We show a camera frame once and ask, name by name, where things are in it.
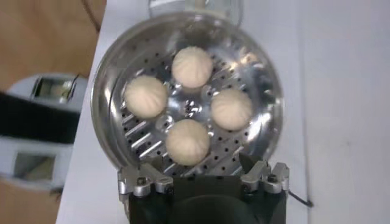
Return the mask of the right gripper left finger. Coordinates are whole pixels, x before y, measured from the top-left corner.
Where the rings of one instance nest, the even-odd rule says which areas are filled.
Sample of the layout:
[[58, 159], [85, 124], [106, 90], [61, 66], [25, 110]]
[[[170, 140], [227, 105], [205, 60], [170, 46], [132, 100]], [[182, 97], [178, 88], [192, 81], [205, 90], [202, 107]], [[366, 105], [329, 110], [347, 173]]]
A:
[[154, 189], [157, 193], [166, 194], [173, 187], [172, 177], [164, 175], [162, 156], [147, 156], [136, 165], [130, 164], [118, 170], [118, 193], [120, 197], [133, 194], [146, 197]]

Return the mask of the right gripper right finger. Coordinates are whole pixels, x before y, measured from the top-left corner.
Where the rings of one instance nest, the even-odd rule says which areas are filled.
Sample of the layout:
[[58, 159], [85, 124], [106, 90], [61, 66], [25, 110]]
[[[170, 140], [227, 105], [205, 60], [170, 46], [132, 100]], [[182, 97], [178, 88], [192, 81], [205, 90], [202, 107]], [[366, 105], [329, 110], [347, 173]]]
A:
[[240, 180], [249, 192], [255, 192], [260, 186], [270, 194], [287, 194], [289, 191], [289, 167], [285, 163], [276, 163], [272, 169], [265, 160], [245, 153], [238, 154], [239, 162], [245, 172]]

